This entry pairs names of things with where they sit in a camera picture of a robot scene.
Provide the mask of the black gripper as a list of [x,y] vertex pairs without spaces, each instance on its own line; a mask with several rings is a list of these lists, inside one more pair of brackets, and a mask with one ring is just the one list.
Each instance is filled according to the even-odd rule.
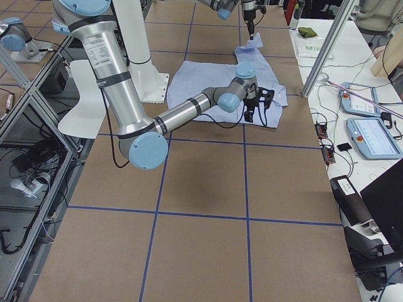
[[254,109],[259,104],[259,89],[252,88],[246,98],[244,99],[244,121],[248,123],[253,122]]
[[249,39],[254,40],[254,19],[256,18],[256,11],[254,9],[243,10],[242,16],[248,28]]

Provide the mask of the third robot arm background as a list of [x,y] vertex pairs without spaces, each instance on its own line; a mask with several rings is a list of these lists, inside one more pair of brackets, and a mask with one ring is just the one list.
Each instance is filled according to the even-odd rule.
[[20,18],[10,17],[1,20],[1,45],[11,51],[15,62],[38,63],[53,43],[35,40]]

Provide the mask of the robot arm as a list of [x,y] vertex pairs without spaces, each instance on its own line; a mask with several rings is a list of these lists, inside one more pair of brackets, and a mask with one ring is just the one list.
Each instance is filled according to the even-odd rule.
[[209,87],[151,118],[143,102],[147,94],[167,86],[167,74],[153,66],[141,4],[138,1],[54,1],[54,28],[83,45],[97,86],[118,122],[122,155],[143,170],[161,165],[168,153],[165,134],[218,106],[231,113],[241,103],[256,104],[261,94],[250,62],[237,65],[229,85]]
[[254,32],[255,32],[254,20],[256,19],[256,10],[258,9],[256,1],[198,0],[198,2],[204,4],[211,10],[215,11],[218,17],[222,20],[228,19],[231,16],[233,10],[239,4],[239,2],[241,2],[242,17],[247,26],[249,39],[250,40],[254,39]]

